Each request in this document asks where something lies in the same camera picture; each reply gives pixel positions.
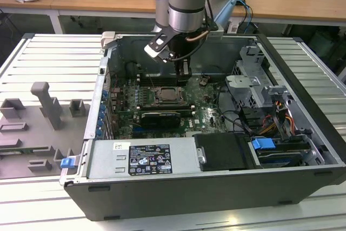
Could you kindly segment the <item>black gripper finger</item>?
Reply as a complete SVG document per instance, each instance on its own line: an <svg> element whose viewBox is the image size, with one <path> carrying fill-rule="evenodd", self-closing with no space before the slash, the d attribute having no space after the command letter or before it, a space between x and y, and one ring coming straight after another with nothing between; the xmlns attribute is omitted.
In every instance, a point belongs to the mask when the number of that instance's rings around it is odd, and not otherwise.
<svg viewBox="0 0 346 231"><path fill-rule="evenodd" d="M177 86L184 87L188 83L192 72L190 67L190 59L183 59L174 62L176 78L177 78Z"/></svg>

